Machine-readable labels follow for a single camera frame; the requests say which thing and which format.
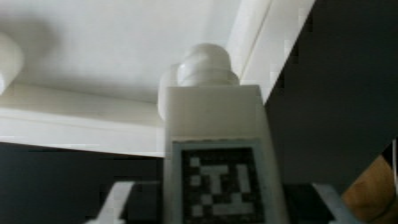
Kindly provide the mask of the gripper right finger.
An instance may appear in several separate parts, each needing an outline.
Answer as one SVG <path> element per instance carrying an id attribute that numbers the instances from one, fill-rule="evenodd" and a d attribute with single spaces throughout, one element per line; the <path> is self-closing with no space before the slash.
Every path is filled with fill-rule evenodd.
<path id="1" fill-rule="evenodd" d="M 328 184 L 320 183 L 314 183 L 312 187 L 334 216 L 334 220 L 328 222 L 328 224 L 350 224 L 348 208 L 334 187 Z"/>

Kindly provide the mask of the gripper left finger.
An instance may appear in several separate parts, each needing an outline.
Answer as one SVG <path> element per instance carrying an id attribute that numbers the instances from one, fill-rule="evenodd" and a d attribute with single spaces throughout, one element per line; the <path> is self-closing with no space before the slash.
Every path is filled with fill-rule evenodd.
<path id="1" fill-rule="evenodd" d="M 85 224 L 126 224 L 126 221 L 121 219 L 121 214 L 133 186 L 133 181 L 119 181 L 113 183 L 97 216 Z"/>

